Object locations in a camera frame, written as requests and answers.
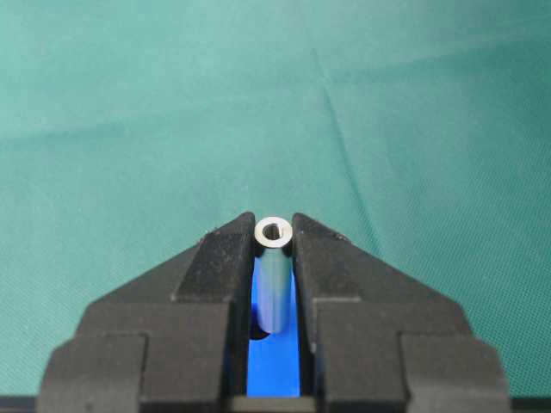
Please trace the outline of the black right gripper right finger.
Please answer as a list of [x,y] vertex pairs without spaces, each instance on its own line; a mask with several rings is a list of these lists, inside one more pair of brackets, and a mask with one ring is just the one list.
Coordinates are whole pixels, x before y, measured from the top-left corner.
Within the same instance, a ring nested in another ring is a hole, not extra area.
[[507,412],[461,306],[305,214],[292,219],[300,389],[321,412]]

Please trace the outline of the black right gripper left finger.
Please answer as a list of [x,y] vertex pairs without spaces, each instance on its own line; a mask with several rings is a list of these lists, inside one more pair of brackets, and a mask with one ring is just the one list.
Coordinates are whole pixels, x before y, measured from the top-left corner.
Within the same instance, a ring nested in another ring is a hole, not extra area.
[[40,412],[218,412],[243,395],[251,327],[255,217],[87,306],[52,353]]

